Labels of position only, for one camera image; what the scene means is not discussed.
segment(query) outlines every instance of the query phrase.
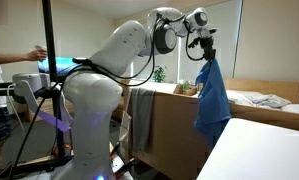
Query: person's arm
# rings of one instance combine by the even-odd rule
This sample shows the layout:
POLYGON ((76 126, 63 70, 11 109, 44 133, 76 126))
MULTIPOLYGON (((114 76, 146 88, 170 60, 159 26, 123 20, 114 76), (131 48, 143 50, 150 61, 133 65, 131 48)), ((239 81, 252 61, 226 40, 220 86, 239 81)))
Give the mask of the person's arm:
POLYGON ((26 54, 1 54, 0 64, 21 62, 21 61, 43 61, 47 57, 46 50, 35 50, 26 54))

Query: metal pole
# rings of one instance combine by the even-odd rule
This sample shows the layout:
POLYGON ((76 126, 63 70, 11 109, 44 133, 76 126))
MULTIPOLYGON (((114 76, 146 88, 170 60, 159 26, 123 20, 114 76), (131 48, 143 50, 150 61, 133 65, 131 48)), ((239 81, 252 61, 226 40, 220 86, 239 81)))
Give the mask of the metal pole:
MULTIPOLYGON (((57 82, 57 67, 56 67, 56 53, 55 44, 53 36, 53 24, 52 24, 52 12, 50 0, 42 0, 43 7, 43 17, 45 23, 45 33, 46 33, 46 43, 48 50, 48 63, 49 63, 49 74, 50 82, 57 82)), ((59 105, 59 96, 54 96, 52 98, 54 115, 57 116, 57 106, 59 105)), ((58 146, 58 156, 62 157, 65 155, 65 145, 63 139, 62 131, 57 129, 57 146, 58 146)))

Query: blue cloth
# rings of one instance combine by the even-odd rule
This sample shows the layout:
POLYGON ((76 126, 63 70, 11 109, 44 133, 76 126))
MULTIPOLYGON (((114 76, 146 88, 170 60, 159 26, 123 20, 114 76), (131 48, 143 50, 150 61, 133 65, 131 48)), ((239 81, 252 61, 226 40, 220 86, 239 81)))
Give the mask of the blue cloth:
POLYGON ((203 66, 196 79, 196 85, 198 83, 203 83, 203 90, 198 96, 198 116, 194 126, 214 147, 231 119, 229 101, 216 59, 203 66))

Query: white table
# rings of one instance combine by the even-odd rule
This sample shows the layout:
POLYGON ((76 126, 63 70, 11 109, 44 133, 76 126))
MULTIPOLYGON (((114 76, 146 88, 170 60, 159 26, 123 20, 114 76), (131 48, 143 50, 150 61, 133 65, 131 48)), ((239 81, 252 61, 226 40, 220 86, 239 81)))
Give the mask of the white table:
POLYGON ((231 119, 198 180, 299 180, 299 131, 231 119))

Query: person's hand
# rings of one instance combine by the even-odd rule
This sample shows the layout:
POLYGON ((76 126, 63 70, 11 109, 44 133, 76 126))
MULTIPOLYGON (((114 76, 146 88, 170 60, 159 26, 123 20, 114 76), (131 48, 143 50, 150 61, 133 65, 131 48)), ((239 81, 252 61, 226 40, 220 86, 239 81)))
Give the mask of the person's hand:
POLYGON ((34 50, 26 54, 27 61, 44 61, 47 58, 47 50, 34 50))

